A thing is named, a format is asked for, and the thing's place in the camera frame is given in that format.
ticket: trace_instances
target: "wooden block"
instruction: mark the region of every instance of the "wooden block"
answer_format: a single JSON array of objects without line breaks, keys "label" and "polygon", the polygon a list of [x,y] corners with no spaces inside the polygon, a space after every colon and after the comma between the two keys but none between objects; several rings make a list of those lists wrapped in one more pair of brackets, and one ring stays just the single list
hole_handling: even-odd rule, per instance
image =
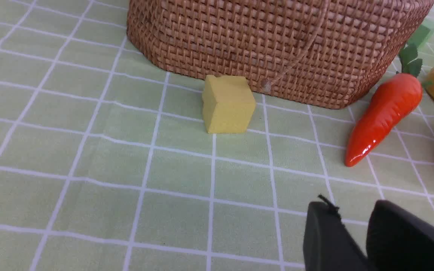
[{"label": "wooden block", "polygon": [[418,26],[418,29],[413,33],[411,38],[408,40],[408,44],[414,43],[418,49],[426,45],[428,39],[434,33],[434,22],[429,19],[424,19],[422,24]]},{"label": "wooden block", "polygon": [[255,110],[255,99],[242,76],[207,75],[202,93],[203,121],[210,134],[245,132]]}]

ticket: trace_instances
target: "white grid lines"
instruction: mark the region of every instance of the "white grid lines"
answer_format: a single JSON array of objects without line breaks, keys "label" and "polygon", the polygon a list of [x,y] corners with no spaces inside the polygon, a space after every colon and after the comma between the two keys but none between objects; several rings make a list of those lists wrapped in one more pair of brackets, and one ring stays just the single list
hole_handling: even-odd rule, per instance
[{"label": "white grid lines", "polygon": [[[165,94],[167,93],[167,84],[168,84],[169,77],[170,77],[170,72],[167,72],[167,75],[165,76],[165,83],[164,83],[164,89],[162,91],[162,97],[160,99],[160,105],[158,107],[157,120],[155,120],[155,127],[153,129],[150,150],[148,151],[148,159],[147,159],[147,164],[145,166],[145,173],[143,175],[143,181],[142,181],[142,190],[140,192],[140,195],[138,196],[138,203],[136,205],[136,210],[135,210],[135,218],[133,221],[133,225],[131,227],[131,233],[130,233],[131,242],[133,242],[133,240],[135,239],[136,231],[138,230],[138,220],[140,219],[140,213],[142,211],[143,197],[145,196],[145,189],[147,187],[148,175],[150,174],[153,150],[155,149],[155,142],[157,141],[157,137],[158,137],[158,128],[160,125],[160,119],[162,118],[162,110],[164,108]],[[128,267],[130,266],[131,250],[132,247],[128,246],[125,255],[123,271],[128,271]]]},{"label": "white grid lines", "polygon": [[308,105],[308,112],[310,122],[312,124],[312,130],[314,131],[314,137],[316,139],[317,152],[319,154],[319,160],[321,161],[322,171],[324,172],[324,179],[326,180],[327,192],[329,193],[329,200],[335,204],[336,201],[334,199],[333,192],[331,191],[331,185],[329,183],[329,176],[327,175],[326,163],[324,162],[324,156],[322,155],[321,144],[319,143],[319,136],[317,134],[316,123],[314,122],[313,113],[310,109],[310,105]]},{"label": "white grid lines", "polygon": [[[398,133],[398,137],[399,137],[399,140],[401,141],[401,144],[402,144],[403,147],[405,148],[406,155],[408,156],[408,158],[411,159],[410,152],[408,151],[408,148],[406,147],[405,141],[403,141],[403,137],[401,137],[401,134],[399,134],[399,133]],[[422,187],[423,187],[424,194],[426,195],[426,197],[427,197],[427,199],[428,199],[428,201],[429,201],[429,204],[431,204],[431,206],[432,206],[432,208],[433,208],[433,211],[434,211],[434,204],[433,204],[433,201],[432,201],[431,197],[430,197],[429,194],[428,194],[428,190],[426,189],[426,186],[425,186],[425,184],[424,184],[424,182],[423,182],[423,180],[422,180],[422,177],[420,176],[420,173],[418,172],[415,163],[411,162],[411,165],[413,166],[413,170],[415,171],[415,174],[416,174],[418,180],[420,181],[420,184],[421,184]]]},{"label": "white grid lines", "polygon": [[[93,0],[90,0],[89,3],[88,3],[88,6],[86,7],[86,10],[83,12],[83,14],[81,15],[78,23],[76,24],[75,28],[71,32],[70,37],[72,37],[76,33],[76,31],[78,30],[78,27],[81,25],[81,22],[83,21],[83,18],[85,17],[85,15],[90,10],[90,7],[91,7],[92,4],[93,4]],[[126,41],[126,37],[124,37],[124,39],[122,41],[122,45],[121,45],[122,47],[124,46],[125,41]],[[58,55],[56,56],[55,60],[58,60],[58,58],[61,55],[62,51],[69,44],[69,42],[70,42],[70,40],[68,38],[66,40],[65,44],[62,46],[62,48],[60,48],[60,51],[58,52]],[[103,100],[103,98],[105,97],[105,94],[106,94],[106,92],[108,90],[108,87],[110,86],[110,82],[111,82],[112,76],[113,76],[113,71],[116,68],[116,65],[117,65],[118,58],[119,58],[120,54],[121,54],[121,50],[118,51],[118,53],[117,53],[117,55],[115,57],[115,60],[113,62],[113,66],[112,66],[112,71],[110,72],[110,74],[108,76],[107,84],[105,85],[105,88],[103,89],[103,92],[102,92],[102,94],[100,96],[100,100]],[[45,78],[43,79],[43,81],[40,84],[40,88],[44,85],[45,81],[48,79],[50,72],[55,68],[55,64],[56,63],[53,63],[53,65],[50,67],[48,73],[46,74]],[[38,247],[36,248],[36,252],[34,254],[33,261],[31,262],[31,267],[29,269],[30,271],[35,271],[36,267],[38,266],[38,262],[39,262],[39,260],[41,258],[41,254],[43,253],[43,249],[44,249],[44,247],[46,245],[46,242],[48,240],[48,235],[49,235],[48,232],[52,230],[53,225],[54,225],[54,223],[55,223],[55,221],[57,219],[59,210],[60,210],[60,208],[61,208],[61,206],[63,204],[66,192],[67,192],[67,190],[69,188],[69,185],[71,183],[71,179],[72,179],[72,177],[73,177],[73,175],[75,173],[76,167],[78,165],[78,161],[79,161],[79,159],[81,157],[81,153],[83,153],[83,148],[84,148],[86,139],[88,138],[88,135],[90,134],[90,131],[91,131],[92,127],[93,127],[93,123],[95,122],[95,119],[96,119],[96,116],[98,114],[98,110],[100,109],[100,106],[101,106],[101,101],[99,101],[97,103],[97,105],[96,105],[96,107],[95,107],[95,109],[93,111],[93,115],[92,115],[92,117],[90,119],[90,122],[88,124],[88,127],[86,128],[86,131],[85,131],[85,133],[84,133],[84,135],[83,135],[83,137],[81,139],[81,142],[80,142],[80,144],[78,146],[78,150],[77,150],[76,156],[74,157],[74,160],[73,160],[73,163],[71,165],[71,168],[69,170],[68,177],[65,180],[65,184],[64,184],[64,186],[63,186],[63,188],[62,188],[62,190],[60,192],[57,204],[55,205],[55,209],[53,210],[53,212],[51,214],[51,217],[50,217],[50,220],[48,221],[48,224],[46,226],[45,234],[41,238],[40,243],[38,244]]]},{"label": "white grid lines", "polygon": [[[279,221],[279,212],[277,211],[277,192],[276,192],[276,183],[274,180],[274,159],[272,157],[272,147],[270,145],[270,135],[269,135],[269,120],[267,118],[267,107],[266,107],[266,96],[262,95],[262,104],[264,105],[264,125],[266,129],[266,141],[267,141],[267,151],[269,152],[269,167],[270,167],[270,185],[272,187],[272,204],[274,205],[274,218],[275,218],[275,226],[276,226],[276,236],[277,236],[277,250],[279,253],[279,261],[281,263],[284,262],[284,252],[282,248],[282,235],[281,235],[281,226]],[[281,271],[285,271],[284,265],[281,264]]]},{"label": "white grid lines", "polygon": [[212,269],[212,235],[214,233],[214,194],[215,194],[215,156],[217,152],[217,135],[212,134],[212,162],[210,166],[210,201],[209,201],[209,226],[207,231],[207,262],[206,271]]}]

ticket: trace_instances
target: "orange carrot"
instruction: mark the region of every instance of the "orange carrot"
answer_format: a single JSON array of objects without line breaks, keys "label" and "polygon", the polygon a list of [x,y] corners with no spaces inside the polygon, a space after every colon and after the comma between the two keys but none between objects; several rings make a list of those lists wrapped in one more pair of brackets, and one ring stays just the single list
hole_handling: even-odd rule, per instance
[{"label": "orange carrot", "polygon": [[398,73],[381,84],[351,133],[346,166],[354,166],[367,156],[401,119],[417,108],[422,96],[421,83],[407,73]]}]

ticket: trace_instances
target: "wicker basket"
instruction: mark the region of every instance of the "wicker basket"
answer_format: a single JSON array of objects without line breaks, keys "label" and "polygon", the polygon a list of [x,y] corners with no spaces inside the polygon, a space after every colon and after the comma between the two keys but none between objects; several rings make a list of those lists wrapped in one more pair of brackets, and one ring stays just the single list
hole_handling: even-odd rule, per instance
[{"label": "wicker basket", "polygon": [[127,35],[156,66],[239,75],[256,92],[344,108],[377,83],[434,0],[130,0]]}]

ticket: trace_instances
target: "carrot leaves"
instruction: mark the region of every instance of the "carrot leaves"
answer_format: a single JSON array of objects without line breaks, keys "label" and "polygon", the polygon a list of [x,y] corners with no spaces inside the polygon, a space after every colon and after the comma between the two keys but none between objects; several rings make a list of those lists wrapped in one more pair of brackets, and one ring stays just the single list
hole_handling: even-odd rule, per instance
[{"label": "carrot leaves", "polygon": [[423,59],[418,58],[418,49],[415,44],[410,44],[402,48],[398,54],[401,62],[401,72],[409,73],[418,77],[422,70]]}]

